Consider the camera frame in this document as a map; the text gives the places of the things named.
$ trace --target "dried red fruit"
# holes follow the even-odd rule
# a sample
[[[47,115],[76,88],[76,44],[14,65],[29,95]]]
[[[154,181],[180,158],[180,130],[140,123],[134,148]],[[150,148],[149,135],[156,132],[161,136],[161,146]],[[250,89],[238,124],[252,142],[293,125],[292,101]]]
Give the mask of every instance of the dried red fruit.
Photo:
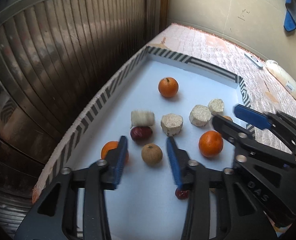
[[[176,189],[175,195],[177,197],[177,199],[187,199],[189,197],[189,190],[180,190],[180,189]]]
[[[152,135],[152,129],[149,126],[134,127],[130,131],[130,136],[134,141],[146,140],[150,138],[151,135]]]

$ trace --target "wall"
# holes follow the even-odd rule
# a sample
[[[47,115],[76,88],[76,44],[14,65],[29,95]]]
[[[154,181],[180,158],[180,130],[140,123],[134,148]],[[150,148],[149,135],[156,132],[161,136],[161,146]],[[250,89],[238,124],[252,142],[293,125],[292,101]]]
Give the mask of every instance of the wall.
[[[274,59],[296,80],[296,30],[285,32],[285,14],[285,0],[169,0],[167,23],[214,33]]]

